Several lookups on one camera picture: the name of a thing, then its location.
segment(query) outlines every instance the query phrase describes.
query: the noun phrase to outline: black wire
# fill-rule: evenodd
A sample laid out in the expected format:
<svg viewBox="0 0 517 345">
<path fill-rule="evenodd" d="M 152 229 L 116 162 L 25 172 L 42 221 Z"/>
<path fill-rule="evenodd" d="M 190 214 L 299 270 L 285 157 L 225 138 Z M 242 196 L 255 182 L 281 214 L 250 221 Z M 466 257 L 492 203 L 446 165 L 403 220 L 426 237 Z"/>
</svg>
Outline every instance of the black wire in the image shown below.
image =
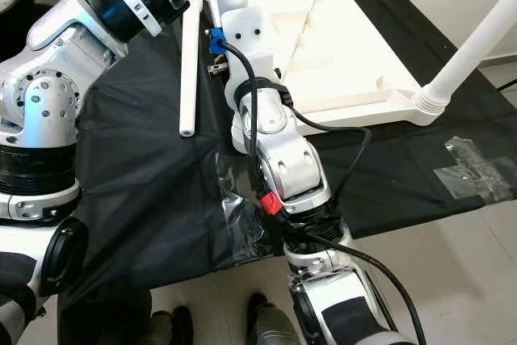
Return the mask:
<svg viewBox="0 0 517 345">
<path fill-rule="evenodd" d="M 513 85 L 515 85 L 515 84 L 517 84 L 517 78 L 516 78 L 515 80 L 511 80 L 511 81 L 507 82 L 506 84 L 504 84 L 504 85 L 500 86 L 500 87 L 498 88 L 498 90 L 499 90 L 500 92 L 502 92 L 503 90 L 508 89 L 510 86 L 513 86 Z"/>
<path fill-rule="evenodd" d="M 351 162 L 351 164 L 348 167 L 348 170 L 341 177 L 338 184 L 334 188 L 332 197 L 334 198 L 334 206 L 335 206 L 338 203 L 339 194 L 341 193 L 341 190 L 345 187 L 345 183 L 347 183 L 348 179 L 354 172 L 355 165 L 357 165 L 357 162 L 361 158 L 361 155 L 363 155 L 363 152 L 366 150 L 368 143 L 370 143 L 370 140 L 372 139 L 372 131 L 370 131 L 368 128 L 365 128 L 365 127 L 334 127 L 334 126 L 330 127 L 328 125 L 314 123 L 313 121 L 307 119 L 305 116 L 303 116 L 301 113 L 299 113 L 293 107 L 291 107 L 291 109 L 294 112 L 295 116 L 298 118 L 298 120 L 304 122 L 308 126 L 313 127 L 315 129 L 320 129 L 322 131 L 362 132 L 364 134 L 363 141 L 361 142 L 361 146 L 359 147 L 359 150 L 357 151 L 357 154 L 355 155 L 354 160 Z"/>
<path fill-rule="evenodd" d="M 257 109 L 258 109 L 258 100 L 259 100 L 259 88 L 257 87 L 257 78 L 255 77 L 255 73 L 253 68 L 251 67 L 251 63 L 248 61 L 246 56 L 242 54 L 242 52 L 229 44 L 226 41 L 218 40 L 217 44 L 228 50 L 232 53 L 237 59 L 242 63 L 246 73 L 248 73 L 248 77 L 250 78 L 251 83 L 251 135 L 250 135 L 250 156 L 257 156 Z"/>
<path fill-rule="evenodd" d="M 365 254 L 364 252 L 361 252 L 360 250 L 354 250 L 353 248 L 350 248 L 349 246 L 343 246 L 341 244 L 338 244 L 337 242 L 332 242 L 330 240 L 327 240 L 326 238 L 317 236 L 316 234 L 310 234 L 309 232 L 307 232 L 307 236 L 312 238 L 315 242 L 319 242 L 323 246 L 332 248 L 334 250 L 340 250 L 347 255 L 354 256 L 356 258 L 364 260 L 366 263 L 370 263 L 374 267 L 377 267 L 383 274 L 385 274 L 386 277 L 391 281 L 393 286 L 395 286 L 397 291 L 401 294 L 402 299 L 406 303 L 407 309 L 410 312 L 411 321 L 413 321 L 414 331 L 417 335 L 418 344 L 419 345 L 427 344 L 426 336 L 423 333 L 422 323 L 420 322 L 420 318 L 418 317 L 418 312 L 417 312 L 416 308 L 414 307 L 414 303 L 411 300 L 410 294 L 406 291 L 406 289 L 402 285 L 401 281 L 389 270 L 389 268 L 387 268 L 379 260 L 373 258 L 370 255 Z"/>
<path fill-rule="evenodd" d="M 392 331 L 398 331 L 397 325 L 395 324 L 395 321 L 393 320 L 393 317 L 389 312 L 388 306 L 386 305 L 384 298 L 380 294 L 379 289 L 377 288 L 377 286 L 375 286 L 375 283 L 372 282 L 372 278 L 370 277 L 370 275 L 367 272 L 365 272 L 365 274 L 368 278 L 368 281 L 370 282 L 370 287 L 372 288 L 373 296 L 379 304 L 380 311 L 382 311 L 383 315 L 386 318 L 386 323 L 388 324 L 389 329 Z"/>
</svg>

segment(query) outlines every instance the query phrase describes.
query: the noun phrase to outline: plastic wrap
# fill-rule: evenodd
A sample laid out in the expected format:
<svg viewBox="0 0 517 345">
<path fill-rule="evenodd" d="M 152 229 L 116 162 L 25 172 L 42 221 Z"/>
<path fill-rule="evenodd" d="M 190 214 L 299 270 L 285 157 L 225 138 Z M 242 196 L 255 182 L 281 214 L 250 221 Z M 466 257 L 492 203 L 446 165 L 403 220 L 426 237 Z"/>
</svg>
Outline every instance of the plastic wrap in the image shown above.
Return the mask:
<svg viewBox="0 0 517 345">
<path fill-rule="evenodd" d="M 281 247 L 273 238 L 272 225 L 266 222 L 258 203 L 251 200 L 255 196 L 250 189 L 246 158 L 218 153 L 216 171 L 233 261 L 238 265 L 279 254 Z"/>
<path fill-rule="evenodd" d="M 455 199 L 480 196 L 487 204 L 515 198 L 517 166 L 508 157 L 483 158 L 472 139 L 453 137 L 445 148 L 458 163 L 435 173 Z"/>
</svg>

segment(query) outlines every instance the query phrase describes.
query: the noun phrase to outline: floor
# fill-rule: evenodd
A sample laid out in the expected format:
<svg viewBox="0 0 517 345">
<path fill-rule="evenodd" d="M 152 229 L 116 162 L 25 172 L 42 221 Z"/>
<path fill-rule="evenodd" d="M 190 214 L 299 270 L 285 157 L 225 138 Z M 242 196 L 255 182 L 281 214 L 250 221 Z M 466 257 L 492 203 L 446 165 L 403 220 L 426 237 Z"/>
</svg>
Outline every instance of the floor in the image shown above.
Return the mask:
<svg viewBox="0 0 517 345">
<path fill-rule="evenodd" d="M 495 86 L 517 78 L 517 65 L 484 69 Z M 517 87 L 507 98 L 517 104 Z M 388 265 L 417 305 L 429 344 L 517 345 L 517 201 L 358 241 Z M 153 308 L 188 305 L 195 345 L 244 344 L 246 302 L 261 291 L 294 322 L 284 258 L 263 260 L 153 290 Z M 406 308 L 375 276 L 400 330 L 413 338 Z M 20 345 L 56 343 L 56 299 Z"/>
</svg>

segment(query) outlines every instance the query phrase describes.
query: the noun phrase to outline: black tablecloth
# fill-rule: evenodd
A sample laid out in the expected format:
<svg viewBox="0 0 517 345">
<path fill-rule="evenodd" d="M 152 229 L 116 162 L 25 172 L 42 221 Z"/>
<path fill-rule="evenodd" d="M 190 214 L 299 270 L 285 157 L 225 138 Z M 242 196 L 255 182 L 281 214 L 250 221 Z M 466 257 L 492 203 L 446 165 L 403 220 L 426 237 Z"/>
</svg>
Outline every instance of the black tablecloth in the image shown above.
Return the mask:
<svg viewBox="0 0 517 345">
<path fill-rule="evenodd" d="M 356 1 L 421 85 L 455 52 L 408 0 Z M 152 288 L 235 263 L 215 172 L 216 153 L 232 153 L 232 112 L 221 80 L 206 76 L 210 57 L 201 39 L 196 136 L 179 137 L 180 32 L 175 23 L 156 39 L 136 38 L 86 101 L 78 144 L 84 196 L 76 216 L 90 228 L 90 247 L 61 308 L 101 284 Z M 516 129 L 515 109 L 477 71 L 432 125 L 373 127 L 340 200 L 351 232 L 359 238 L 483 206 L 480 197 L 454 200 L 435 177 L 435 168 L 455 164 L 443 143 L 472 138 L 487 158 L 517 162 Z M 333 133 L 310 140 L 335 183 L 359 139 Z"/>
</svg>

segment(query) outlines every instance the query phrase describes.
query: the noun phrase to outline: person's foot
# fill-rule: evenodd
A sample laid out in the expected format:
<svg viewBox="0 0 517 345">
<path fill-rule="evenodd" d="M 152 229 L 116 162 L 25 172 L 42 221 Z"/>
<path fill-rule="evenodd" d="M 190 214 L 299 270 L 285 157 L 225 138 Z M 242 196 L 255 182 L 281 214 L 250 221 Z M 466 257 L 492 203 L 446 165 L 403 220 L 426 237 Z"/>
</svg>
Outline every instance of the person's foot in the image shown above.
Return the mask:
<svg viewBox="0 0 517 345">
<path fill-rule="evenodd" d="M 172 312 L 172 340 L 170 345 L 192 345 L 194 343 L 194 326 L 191 312 L 186 306 L 179 306 Z"/>
<path fill-rule="evenodd" d="M 248 311 L 246 315 L 246 343 L 248 345 L 256 343 L 254 326 L 257 322 L 257 311 L 266 304 L 267 298 L 260 292 L 253 294 L 248 301 Z"/>
</svg>

